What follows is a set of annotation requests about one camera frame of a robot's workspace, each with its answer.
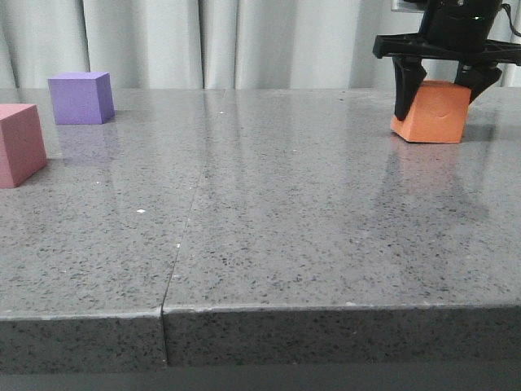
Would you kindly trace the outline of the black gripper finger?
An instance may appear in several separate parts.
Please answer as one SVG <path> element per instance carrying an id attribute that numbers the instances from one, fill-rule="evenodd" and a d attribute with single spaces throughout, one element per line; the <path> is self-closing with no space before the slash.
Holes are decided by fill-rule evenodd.
<path id="1" fill-rule="evenodd" d="M 396 82 L 394 115 L 403 121 L 427 72 L 420 58 L 394 56 L 392 58 Z"/>
<path id="2" fill-rule="evenodd" d="M 502 75 L 497 63 L 458 64 L 454 84 L 471 91 L 469 103 L 473 103 L 487 88 L 496 83 Z"/>

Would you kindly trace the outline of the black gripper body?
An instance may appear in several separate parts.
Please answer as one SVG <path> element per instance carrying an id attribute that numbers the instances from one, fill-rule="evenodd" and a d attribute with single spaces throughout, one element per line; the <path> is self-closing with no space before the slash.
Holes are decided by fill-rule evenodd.
<path id="1" fill-rule="evenodd" d="M 416 33 L 378 35 L 375 57 L 438 59 L 466 65 L 520 65 L 520 45 L 488 38 L 501 1 L 428 1 Z"/>

